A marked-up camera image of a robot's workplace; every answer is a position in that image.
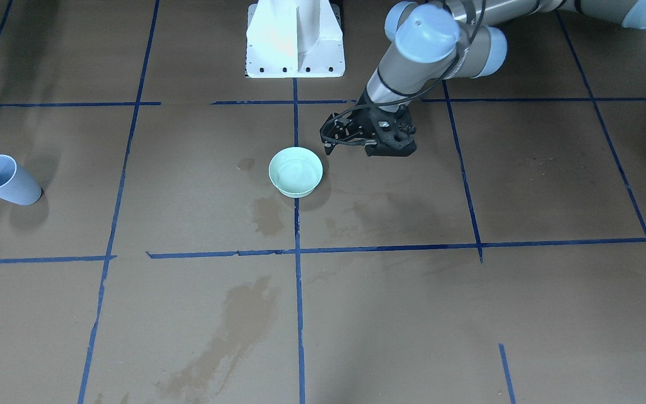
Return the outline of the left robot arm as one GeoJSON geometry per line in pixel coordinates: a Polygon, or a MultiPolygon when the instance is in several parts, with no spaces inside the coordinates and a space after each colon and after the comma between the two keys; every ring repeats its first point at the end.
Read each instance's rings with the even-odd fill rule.
{"type": "Polygon", "coordinates": [[[409,105],[444,80],[494,74],[507,56],[500,23],[551,11],[646,30],[646,1],[430,1],[397,3],[385,18],[390,46],[356,105],[320,128],[325,154],[338,145],[368,156],[416,151],[409,105]]]}

